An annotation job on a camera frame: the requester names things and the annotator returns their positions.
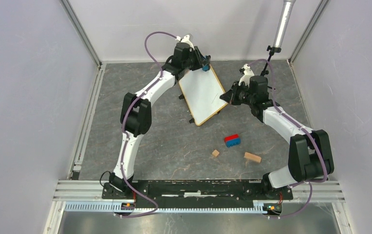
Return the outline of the blue whiteboard eraser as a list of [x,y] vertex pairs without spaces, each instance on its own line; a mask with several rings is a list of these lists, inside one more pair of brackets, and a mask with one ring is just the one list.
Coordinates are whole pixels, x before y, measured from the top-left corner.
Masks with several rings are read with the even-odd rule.
[[203,70],[204,72],[209,71],[209,70],[210,70],[210,64],[206,64],[205,66],[203,66],[203,67],[202,67],[202,70]]

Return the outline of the small wood-framed whiteboard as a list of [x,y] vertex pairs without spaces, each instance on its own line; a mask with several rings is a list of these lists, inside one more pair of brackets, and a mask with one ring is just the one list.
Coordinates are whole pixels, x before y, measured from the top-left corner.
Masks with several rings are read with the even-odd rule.
[[180,79],[179,86],[192,115],[192,122],[197,126],[207,122],[227,105],[226,101],[220,99],[225,89],[213,67],[208,71],[189,71]]

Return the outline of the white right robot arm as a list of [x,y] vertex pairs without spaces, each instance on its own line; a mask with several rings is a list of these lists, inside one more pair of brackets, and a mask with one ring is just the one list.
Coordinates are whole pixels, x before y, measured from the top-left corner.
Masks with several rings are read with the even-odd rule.
[[248,105],[254,117],[273,128],[289,144],[287,165],[262,178],[260,191],[265,198],[275,198],[286,186],[324,182],[334,172],[328,133],[306,127],[287,114],[269,97],[266,77],[252,76],[248,82],[235,81],[220,99],[231,105]]

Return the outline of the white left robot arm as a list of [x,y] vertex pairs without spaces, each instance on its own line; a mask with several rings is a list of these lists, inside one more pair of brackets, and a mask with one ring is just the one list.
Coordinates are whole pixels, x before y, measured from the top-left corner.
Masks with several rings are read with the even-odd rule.
[[210,55],[203,55],[197,46],[179,42],[173,55],[160,67],[157,76],[136,93],[124,96],[120,121],[122,123],[122,145],[118,163],[109,176],[109,183],[120,198],[132,194],[131,181],[134,162],[141,139],[152,124],[152,107],[161,95],[172,88],[187,72],[210,69]]

